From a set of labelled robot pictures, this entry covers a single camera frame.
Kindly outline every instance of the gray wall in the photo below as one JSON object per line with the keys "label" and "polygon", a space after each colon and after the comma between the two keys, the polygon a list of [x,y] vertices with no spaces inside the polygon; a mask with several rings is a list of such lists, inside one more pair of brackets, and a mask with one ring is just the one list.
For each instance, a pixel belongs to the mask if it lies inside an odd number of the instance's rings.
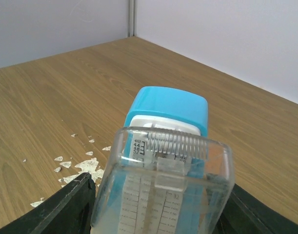
{"label": "gray wall", "polygon": [[298,103],[298,0],[138,0],[137,36]]}
{"label": "gray wall", "polygon": [[128,0],[0,0],[0,67],[127,37]]}

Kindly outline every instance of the blue plastic cap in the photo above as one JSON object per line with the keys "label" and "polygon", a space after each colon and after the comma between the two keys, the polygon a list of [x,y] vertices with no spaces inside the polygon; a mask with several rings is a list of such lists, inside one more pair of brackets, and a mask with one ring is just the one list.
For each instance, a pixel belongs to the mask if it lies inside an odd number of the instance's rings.
{"label": "blue plastic cap", "polygon": [[205,98],[180,89],[148,86],[138,92],[126,116],[128,127],[134,116],[147,115],[179,120],[199,128],[207,137],[208,104]]}

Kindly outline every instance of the desk surface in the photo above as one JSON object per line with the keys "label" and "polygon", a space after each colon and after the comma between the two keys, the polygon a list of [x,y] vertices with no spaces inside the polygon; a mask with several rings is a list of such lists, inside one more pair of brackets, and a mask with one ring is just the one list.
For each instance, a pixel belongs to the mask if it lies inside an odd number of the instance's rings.
{"label": "desk surface", "polygon": [[[102,149],[147,85],[204,96],[209,137],[232,147],[236,183],[298,224],[298,105],[127,38],[0,69],[0,227],[59,190],[86,152],[104,168]],[[54,172],[58,156],[71,168]]]}

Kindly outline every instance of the debris on desk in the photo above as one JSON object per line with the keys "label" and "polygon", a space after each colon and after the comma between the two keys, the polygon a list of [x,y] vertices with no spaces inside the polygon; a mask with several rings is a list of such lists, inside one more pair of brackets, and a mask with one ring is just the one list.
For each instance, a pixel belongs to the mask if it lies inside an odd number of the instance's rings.
{"label": "debris on desk", "polygon": [[40,198],[40,201],[36,201],[36,202],[33,202],[33,203],[31,203],[30,205],[32,206],[32,207],[37,207],[37,206],[39,206],[41,203],[43,203],[44,202],[44,197],[42,197],[42,198]]}
{"label": "debris on desk", "polygon": [[92,155],[94,155],[94,152],[89,151],[89,152],[86,153],[86,155],[92,156]]}
{"label": "debris on desk", "polygon": [[55,172],[60,172],[62,170],[61,167],[57,167],[56,169],[54,169]]}
{"label": "debris on desk", "polygon": [[85,160],[85,161],[83,161],[83,162],[75,165],[76,168],[81,168],[81,171],[80,172],[78,172],[75,175],[70,175],[68,177],[63,177],[63,178],[59,179],[58,181],[60,183],[65,182],[65,183],[68,184],[73,179],[75,179],[79,174],[90,173],[91,174],[91,177],[92,177],[92,180],[94,182],[96,182],[98,178],[102,179],[103,174],[104,174],[104,170],[103,169],[96,170],[98,164],[99,164],[99,162],[97,161],[97,158],[92,158],[90,160]]}
{"label": "debris on desk", "polygon": [[103,151],[110,151],[111,150],[111,146],[104,147],[102,150]]}
{"label": "debris on desk", "polygon": [[62,156],[55,158],[55,161],[62,161],[62,160],[63,160]]}
{"label": "debris on desk", "polygon": [[72,162],[69,161],[69,162],[62,162],[60,163],[61,166],[65,167],[65,168],[70,168],[71,165],[72,165]]}
{"label": "debris on desk", "polygon": [[85,172],[94,172],[98,166],[99,162],[97,161],[97,158],[94,157],[91,160],[85,160],[84,162],[81,162],[77,165],[75,165],[76,168],[81,168],[82,171]]}

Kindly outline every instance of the transparent plastic case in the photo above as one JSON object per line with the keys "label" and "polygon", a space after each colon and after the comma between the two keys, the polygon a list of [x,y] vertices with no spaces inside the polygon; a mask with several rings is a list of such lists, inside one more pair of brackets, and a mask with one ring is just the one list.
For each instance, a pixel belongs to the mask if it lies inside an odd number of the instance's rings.
{"label": "transparent plastic case", "polygon": [[211,234],[234,183],[225,144],[172,130],[122,128],[91,234]]}

